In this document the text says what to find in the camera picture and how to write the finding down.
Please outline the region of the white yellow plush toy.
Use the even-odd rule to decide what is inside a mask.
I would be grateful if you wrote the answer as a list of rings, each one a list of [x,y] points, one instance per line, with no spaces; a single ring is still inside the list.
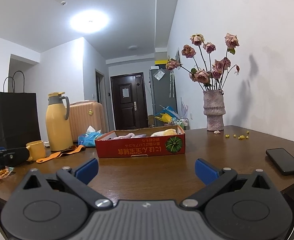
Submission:
[[[162,137],[162,136],[172,136],[177,135],[177,131],[173,128],[166,129],[164,131],[159,131],[151,134],[151,137]]]

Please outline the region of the lavender towel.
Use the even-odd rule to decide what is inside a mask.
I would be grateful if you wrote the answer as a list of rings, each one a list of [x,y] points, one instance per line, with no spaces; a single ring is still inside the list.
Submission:
[[[112,140],[134,139],[134,138],[145,138],[145,137],[146,137],[146,134],[135,135],[134,133],[128,133],[127,135],[120,135],[115,138],[112,138]]]

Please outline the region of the snack packet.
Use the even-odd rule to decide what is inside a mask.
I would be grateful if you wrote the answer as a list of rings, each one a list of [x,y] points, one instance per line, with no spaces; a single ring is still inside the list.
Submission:
[[[0,180],[7,178],[13,171],[14,168],[12,167],[6,167],[5,169],[0,170]]]

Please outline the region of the yellow ceramic mug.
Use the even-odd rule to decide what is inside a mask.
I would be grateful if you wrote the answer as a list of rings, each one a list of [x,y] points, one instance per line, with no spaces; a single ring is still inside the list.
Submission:
[[[45,146],[42,140],[29,142],[26,144],[26,148],[29,151],[27,161],[37,161],[46,157]]]

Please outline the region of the blue tissue pack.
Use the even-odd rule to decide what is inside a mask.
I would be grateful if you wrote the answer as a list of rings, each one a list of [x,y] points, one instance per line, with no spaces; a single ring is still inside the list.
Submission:
[[[78,136],[78,145],[83,145],[85,147],[95,147],[95,140],[101,136],[101,129],[96,130],[92,126],[89,126],[86,133]]]

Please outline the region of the black paper shopping bag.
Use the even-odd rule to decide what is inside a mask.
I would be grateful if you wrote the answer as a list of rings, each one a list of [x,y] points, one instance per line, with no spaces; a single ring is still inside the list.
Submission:
[[[40,140],[36,93],[15,92],[13,76],[12,92],[0,92],[0,147],[19,148]]]

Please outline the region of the yellow petal crumbs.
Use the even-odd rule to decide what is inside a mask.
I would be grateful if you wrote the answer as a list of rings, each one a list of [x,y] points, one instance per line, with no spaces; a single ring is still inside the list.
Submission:
[[[225,138],[226,139],[237,138],[238,140],[245,140],[245,139],[249,139],[249,134],[250,134],[249,131],[246,131],[245,134],[233,134],[233,135],[225,134]]]

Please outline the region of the yellow thermos jug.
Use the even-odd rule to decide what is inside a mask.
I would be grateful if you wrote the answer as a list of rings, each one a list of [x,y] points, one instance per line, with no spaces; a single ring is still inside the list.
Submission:
[[[63,151],[73,145],[69,122],[70,102],[64,94],[65,92],[48,94],[45,123],[52,152]]]

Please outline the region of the red cardboard box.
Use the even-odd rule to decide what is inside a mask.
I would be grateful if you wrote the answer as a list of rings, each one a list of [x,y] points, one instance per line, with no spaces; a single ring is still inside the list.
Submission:
[[[151,134],[173,128],[177,135],[151,137]],[[145,138],[112,140],[128,133],[146,134]],[[162,126],[134,130],[115,130],[95,140],[99,158],[130,158],[140,156],[162,156],[184,154],[186,152],[186,134],[180,126]]]

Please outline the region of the pink ribbed suitcase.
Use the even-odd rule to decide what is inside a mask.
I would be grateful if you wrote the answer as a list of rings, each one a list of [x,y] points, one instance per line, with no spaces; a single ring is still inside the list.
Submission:
[[[78,140],[79,135],[86,133],[89,126],[96,131],[107,131],[103,105],[96,101],[85,100],[71,103],[69,121],[73,142]]]

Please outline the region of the black smartphone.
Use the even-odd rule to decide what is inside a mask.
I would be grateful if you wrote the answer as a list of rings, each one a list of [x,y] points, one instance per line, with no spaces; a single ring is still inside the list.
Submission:
[[[266,155],[284,176],[294,175],[294,157],[284,148],[266,150]]]

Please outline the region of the pink textured vase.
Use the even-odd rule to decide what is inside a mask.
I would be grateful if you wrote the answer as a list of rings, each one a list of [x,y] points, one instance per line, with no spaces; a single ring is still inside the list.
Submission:
[[[225,103],[223,90],[215,89],[203,92],[203,113],[207,117],[207,131],[223,131],[223,115],[225,115]]]

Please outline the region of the yellow blue toy pile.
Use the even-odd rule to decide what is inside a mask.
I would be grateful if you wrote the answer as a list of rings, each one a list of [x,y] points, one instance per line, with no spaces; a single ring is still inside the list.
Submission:
[[[162,110],[155,116],[157,121],[161,121],[163,124],[169,124],[180,119],[178,113],[171,106],[161,106],[161,108]]]

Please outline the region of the dark entrance door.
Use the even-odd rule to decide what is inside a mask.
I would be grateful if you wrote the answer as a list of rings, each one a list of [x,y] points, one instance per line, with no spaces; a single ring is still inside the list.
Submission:
[[[143,73],[112,76],[112,103],[116,130],[148,127]]]

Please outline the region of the dried pink roses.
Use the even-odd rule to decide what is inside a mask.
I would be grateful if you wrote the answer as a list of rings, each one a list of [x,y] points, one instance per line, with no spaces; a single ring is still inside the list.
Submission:
[[[236,48],[240,46],[236,35],[227,33],[224,37],[226,51],[221,60],[212,60],[212,53],[216,51],[216,45],[207,42],[202,34],[194,34],[190,37],[191,44],[185,44],[181,50],[181,55],[187,59],[192,59],[194,66],[188,69],[179,60],[169,58],[165,65],[166,70],[173,72],[175,69],[185,70],[191,81],[200,85],[205,91],[222,90],[229,73],[240,73],[240,67],[232,64],[228,54],[235,55]]]

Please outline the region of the grey refrigerator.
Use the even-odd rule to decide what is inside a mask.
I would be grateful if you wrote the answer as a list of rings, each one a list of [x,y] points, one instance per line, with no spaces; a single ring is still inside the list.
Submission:
[[[155,126],[164,126],[161,113],[165,113],[166,107],[177,113],[177,98],[173,73],[166,69],[165,64],[151,66],[149,70],[151,87],[152,109]]]

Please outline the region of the ceiling light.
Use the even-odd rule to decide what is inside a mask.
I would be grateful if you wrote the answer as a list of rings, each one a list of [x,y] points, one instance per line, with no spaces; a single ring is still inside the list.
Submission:
[[[99,9],[90,8],[74,13],[68,22],[69,28],[80,34],[93,34],[105,29],[110,16]]]

